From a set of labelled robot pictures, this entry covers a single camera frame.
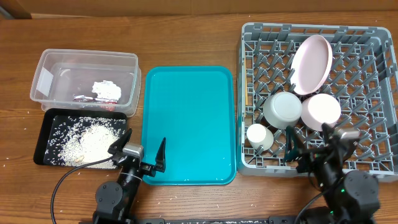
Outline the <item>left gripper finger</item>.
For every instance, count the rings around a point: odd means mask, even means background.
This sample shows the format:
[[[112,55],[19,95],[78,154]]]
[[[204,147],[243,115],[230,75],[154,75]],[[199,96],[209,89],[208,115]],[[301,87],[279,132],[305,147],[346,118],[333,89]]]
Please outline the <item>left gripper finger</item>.
[[[123,147],[129,142],[132,134],[132,129],[128,129],[118,140],[113,142],[108,148],[108,153],[115,155],[117,152],[122,152]]]
[[[156,158],[155,158],[155,169],[158,172],[165,172],[165,146],[166,146],[166,138],[163,138],[159,150],[157,152]]]

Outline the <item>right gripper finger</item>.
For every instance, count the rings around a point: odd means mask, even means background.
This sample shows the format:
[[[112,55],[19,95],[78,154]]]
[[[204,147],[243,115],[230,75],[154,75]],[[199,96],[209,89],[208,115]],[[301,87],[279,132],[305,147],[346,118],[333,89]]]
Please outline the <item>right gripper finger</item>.
[[[322,124],[323,140],[325,145],[336,145],[338,143],[338,135],[335,132],[335,128],[327,123]]]
[[[306,147],[301,139],[297,136],[292,126],[287,126],[285,129],[286,144],[283,162],[292,162],[299,160]]]

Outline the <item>small white plate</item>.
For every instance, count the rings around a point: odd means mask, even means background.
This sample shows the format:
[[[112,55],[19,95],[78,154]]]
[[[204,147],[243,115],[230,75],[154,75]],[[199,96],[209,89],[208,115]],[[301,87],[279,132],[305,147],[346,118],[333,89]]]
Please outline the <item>small white plate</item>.
[[[320,93],[302,103],[301,119],[308,128],[314,131],[322,131],[323,123],[334,126],[340,116],[340,104],[331,95]]]

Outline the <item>grey bowl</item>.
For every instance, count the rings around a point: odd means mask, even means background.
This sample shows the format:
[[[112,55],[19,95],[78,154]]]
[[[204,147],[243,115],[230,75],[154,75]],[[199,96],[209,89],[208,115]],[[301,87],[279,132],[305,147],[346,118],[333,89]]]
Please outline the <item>grey bowl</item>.
[[[263,105],[266,121],[277,129],[295,126],[302,114],[302,103],[289,92],[280,92],[268,97]]]

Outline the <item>white cup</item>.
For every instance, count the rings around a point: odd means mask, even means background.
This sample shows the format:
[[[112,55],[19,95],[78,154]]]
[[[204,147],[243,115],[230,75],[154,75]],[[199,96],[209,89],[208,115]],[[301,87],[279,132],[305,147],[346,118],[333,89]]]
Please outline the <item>white cup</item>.
[[[273,133],[261,124],[250,125],[246,131],[246,136],[254,149],[258,149],[262,146],[264,150],[267,150],[270,149],[274,143]]]

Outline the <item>foil ball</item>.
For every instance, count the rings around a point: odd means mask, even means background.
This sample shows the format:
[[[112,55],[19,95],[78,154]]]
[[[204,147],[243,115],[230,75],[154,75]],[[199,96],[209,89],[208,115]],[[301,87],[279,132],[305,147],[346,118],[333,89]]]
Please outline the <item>foil ball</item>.
[[[121,88],[112,81],[94,82],[91,92],[101,100],[118,101],[121,98]]]

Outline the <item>red wrapper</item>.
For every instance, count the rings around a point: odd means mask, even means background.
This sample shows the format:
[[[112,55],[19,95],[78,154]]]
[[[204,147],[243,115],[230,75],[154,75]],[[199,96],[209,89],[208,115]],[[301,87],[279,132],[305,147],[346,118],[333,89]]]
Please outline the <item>red wrapper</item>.
[[[114,107],[110,106],[110,105],[115,105],[118,103],[118,99],[108,98],[105,96],[92,97],[92,96],[86,96],[86,95],[74,95],[73,101],[80,102],[80,103],[99,103],[100,108],[108,110],[108,111],[114,111]]]

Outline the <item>large white plate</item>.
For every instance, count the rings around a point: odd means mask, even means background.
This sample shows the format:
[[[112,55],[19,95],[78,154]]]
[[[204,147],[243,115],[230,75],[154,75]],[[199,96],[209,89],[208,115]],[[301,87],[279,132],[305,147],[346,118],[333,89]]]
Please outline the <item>large white plate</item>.
[[[326,81],[331,70],[333,54],[330,43],[321,35],[307,38],[296,51],[290,78],[294,92],[307,95],[317,91]]]

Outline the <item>wooden chopstick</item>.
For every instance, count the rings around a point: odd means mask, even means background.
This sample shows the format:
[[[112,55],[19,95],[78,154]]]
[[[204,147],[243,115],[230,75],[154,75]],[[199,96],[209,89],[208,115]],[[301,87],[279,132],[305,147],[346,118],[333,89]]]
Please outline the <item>wooden chopstick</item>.
[[[247,70],[246,70],[246,58],[243,59],[243,67],[244,67],[244,79],[245,79],[245,106],[248,105],[248,80],[247,80]]]

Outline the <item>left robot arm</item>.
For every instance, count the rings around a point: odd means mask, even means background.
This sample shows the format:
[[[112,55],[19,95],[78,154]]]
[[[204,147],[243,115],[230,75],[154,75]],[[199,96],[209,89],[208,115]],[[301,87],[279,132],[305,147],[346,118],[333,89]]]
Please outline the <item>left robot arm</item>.
[[[134,223],[130,210],[143,177],[155,177],[156,173],[165,172],[166,138],[161,141],[155,164],[148,164],[143,161],[144,147],[129,141],[131,134],[129,129],[108,148],[108,153],[113,155],[113,164],[121,170],[116,181],[98,187],[93,223]]]

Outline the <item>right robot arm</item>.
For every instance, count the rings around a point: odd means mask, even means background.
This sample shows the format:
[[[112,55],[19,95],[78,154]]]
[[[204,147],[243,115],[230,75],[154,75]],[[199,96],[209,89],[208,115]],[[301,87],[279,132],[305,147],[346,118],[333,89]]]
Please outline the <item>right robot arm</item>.
[[[293,127],[285,129],[284,162],[296,161],[298,173],[314,175],[311,184],[319,194],[296,216],[295,223],[374,223],[380,208],[379,182],[362,170],[343,172],[343,163],[354,153],[360,139],[356,129],[322,124],[324,145],[309,149]]]

